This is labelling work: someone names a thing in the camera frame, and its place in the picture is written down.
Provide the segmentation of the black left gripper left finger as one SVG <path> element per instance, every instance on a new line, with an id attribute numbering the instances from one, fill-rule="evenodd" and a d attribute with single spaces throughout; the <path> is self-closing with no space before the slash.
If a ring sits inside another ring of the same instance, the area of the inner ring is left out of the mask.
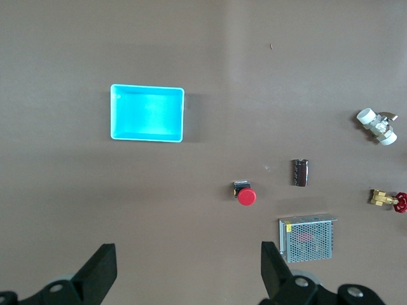
<path id="1" fill-rule="evenodd" d="M 22 300 L 2 291 L 1 304 L 101 304 L 116 278 L 115 244 L 103 244 L 71 279 L 53 281 Z"/>

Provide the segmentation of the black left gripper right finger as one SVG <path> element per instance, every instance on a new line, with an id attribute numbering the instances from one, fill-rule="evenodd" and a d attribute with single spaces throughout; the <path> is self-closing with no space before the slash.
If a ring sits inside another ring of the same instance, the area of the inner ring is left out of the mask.
<path id="1" fill-rule="evenodd" d="M 261 277 L 268 298 L 261 304 L 383 304 L 368 287 L 341 285 L 330 292 L 304 275 L 293 275 L 272 241 L 261 243 Z"/>

